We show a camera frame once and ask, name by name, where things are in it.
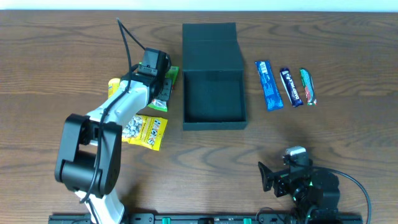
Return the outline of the dark green open box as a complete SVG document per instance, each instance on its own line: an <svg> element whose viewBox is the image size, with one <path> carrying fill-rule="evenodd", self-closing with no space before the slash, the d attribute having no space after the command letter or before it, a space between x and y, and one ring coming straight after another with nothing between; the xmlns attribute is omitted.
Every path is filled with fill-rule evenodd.
<svg viewBox="0 0 398 224"><path fill-rule="evenodd" d="M236 24L183 24L183 130L237 130L248 124L244 63Z"/></svg>

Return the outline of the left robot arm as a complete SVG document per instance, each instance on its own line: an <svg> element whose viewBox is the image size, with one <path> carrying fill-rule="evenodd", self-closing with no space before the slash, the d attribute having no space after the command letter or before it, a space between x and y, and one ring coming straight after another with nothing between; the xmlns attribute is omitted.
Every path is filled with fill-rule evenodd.
<svg viewBox="0 0 398 224"><path fill-rule="evenodd" d="M126 223L129 215L115 185L121 168L123 129L155 98L169 99L166 78L169 54L144 50L140 63L130 65L119 87L97 109L85 115L72 113L64 123L55 180L86 204L92 223Z"/></svg>

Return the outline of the black mounting rail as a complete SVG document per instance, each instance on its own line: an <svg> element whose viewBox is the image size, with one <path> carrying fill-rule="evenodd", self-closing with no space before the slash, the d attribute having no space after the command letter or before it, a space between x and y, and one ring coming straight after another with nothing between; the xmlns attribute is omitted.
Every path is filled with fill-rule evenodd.
<svg viewBox="0 0 398 224"><path fill-rule="evenodd" d="M93 223L89 220L90 214L84 215L50 215L49 224L66 223ZM259 215L154 215L153 213L132 213L124 217L121 223L129 224L261 224L261 223L305 223L294 221L291 215L260 213ZM364 223L359 215L340 215L337 220L315 220L309 219L307 223Z"/></svg>

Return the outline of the yellow Hacks candy bag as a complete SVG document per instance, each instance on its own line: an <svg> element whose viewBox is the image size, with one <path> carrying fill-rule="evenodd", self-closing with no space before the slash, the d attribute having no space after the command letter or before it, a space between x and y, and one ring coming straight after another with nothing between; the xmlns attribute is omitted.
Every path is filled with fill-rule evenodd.
<svg viewBox="0 0 398 224"><path fill-rule="evenodd" d="M159 151L168 120L160 117L135 115L122 131L122 142Z"/></svg>

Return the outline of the blue wafer bar wrapper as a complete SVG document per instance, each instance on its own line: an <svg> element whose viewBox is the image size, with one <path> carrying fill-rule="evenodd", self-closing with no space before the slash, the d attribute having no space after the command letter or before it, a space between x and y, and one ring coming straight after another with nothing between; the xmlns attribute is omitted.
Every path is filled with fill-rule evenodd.
<svg viewBox="0 0 398 224"><path fill-rule="evenodd" d="M284 104L274 79L270 61L255 61L254 63L264 92L267 111L282 109Z"/></svg>

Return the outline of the green snack bag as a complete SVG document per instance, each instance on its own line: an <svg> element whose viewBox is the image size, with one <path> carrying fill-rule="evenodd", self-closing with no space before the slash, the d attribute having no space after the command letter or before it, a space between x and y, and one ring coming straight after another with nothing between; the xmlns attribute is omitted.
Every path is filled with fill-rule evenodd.
<svg viewBox="0 0 398 224"><path fill-rule="evenodd" d="M158 95L147 105L147 108L168 112L167 103L174 88L174 84L178 76L178 71L178 66L171 66L171 68L165 74L163 81L161 82L162 86Z"/></svg>

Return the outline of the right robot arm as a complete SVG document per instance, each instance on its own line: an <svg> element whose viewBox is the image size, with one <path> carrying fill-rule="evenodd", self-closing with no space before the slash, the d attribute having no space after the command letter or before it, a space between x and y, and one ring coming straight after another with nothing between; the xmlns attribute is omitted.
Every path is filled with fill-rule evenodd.
<svg viewBox="0 0 398 224"><path fill-rule="evenodd" d="M276 197L289 195L295 208L284 223L342 223L338 216L339 180L330 171L316 168L306 152L286 154L288 169L273 172L259 162L263 191L274 191Z"/></svg>

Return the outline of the yellow Mentos bottle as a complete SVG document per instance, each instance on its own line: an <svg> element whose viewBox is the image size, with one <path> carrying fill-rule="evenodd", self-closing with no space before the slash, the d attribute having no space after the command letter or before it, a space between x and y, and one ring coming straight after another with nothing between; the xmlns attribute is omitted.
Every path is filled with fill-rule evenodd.
<svg viewBox="0 0 398 224"><path fill-rule="evenodd" d="M119 89L120 78L112 78L108 82L108 98L111 98Z"/></svg>

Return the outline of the green red chocolate bar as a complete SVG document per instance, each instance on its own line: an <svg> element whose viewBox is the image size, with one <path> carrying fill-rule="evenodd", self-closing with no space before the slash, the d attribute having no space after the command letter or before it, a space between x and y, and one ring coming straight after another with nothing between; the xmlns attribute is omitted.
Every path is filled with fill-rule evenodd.
<svg viewBox="0 0 398 224"><path fill-rule="evenodd" d="M317 98L315 96L313 79L310 72L305 68L301 68L300 76L301 76L302 85L304 87L305 96L307 98L307 105L316 105Z"/></svg>

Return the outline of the dark blue Dairy Milk bar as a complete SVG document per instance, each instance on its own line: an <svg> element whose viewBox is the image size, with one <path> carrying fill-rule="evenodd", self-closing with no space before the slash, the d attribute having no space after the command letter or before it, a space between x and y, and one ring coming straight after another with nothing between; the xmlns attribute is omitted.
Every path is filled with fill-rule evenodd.
<svg viewBox="0 0 398 224"><path fill-rule="evenodd" d="M290 70L287 67L281 68L279 73L292 106L298 107L303 105L303 101L299 96Z"/></svg>

